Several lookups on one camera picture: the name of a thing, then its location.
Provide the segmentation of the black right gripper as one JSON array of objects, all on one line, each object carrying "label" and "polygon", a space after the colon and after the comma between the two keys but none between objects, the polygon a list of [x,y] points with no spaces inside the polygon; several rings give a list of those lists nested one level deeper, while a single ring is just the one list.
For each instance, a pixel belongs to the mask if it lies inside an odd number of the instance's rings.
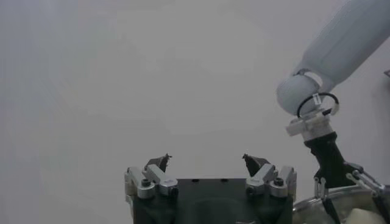
[{"label": "black right gripper", "polygon": [[314,175],[314,197],[319,198],[327,215],[335,224],[341,224],[338,213],[330,198],[328,189],[357,185],[370,191],[376,209],[389,224],[389,206],[386,202],[386,186],[369,175],[360,165],[348,163],[336,144],[335,131],[308,141],[304,144],[316,158],[319,169]]}]

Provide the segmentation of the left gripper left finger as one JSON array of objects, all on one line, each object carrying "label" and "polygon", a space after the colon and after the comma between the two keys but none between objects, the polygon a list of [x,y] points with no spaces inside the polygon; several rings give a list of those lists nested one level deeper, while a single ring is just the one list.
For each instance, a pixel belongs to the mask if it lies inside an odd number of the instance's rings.
[{"label": "left gripper left finger", "polygon": [[148,200],[156,195],[176,198],[179,194],[179,182],[166,174],[171,155],[168,153],[150,159],[140,169],[130,166],[124,172],[124,189],[127,197]]}]

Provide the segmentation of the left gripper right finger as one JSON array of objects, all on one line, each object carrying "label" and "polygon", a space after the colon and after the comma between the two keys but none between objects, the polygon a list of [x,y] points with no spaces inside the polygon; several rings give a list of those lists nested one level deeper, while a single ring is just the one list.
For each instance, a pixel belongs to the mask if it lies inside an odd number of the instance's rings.
[{"label": "left gripper right finger", "polygon": [[266,191],[273,197],[296,198],[297,172],[291,166],[283,166],[280,170],[265,158],[244,154],[249,178],[246,179],[246,189],[252,195],[262,195]]}]

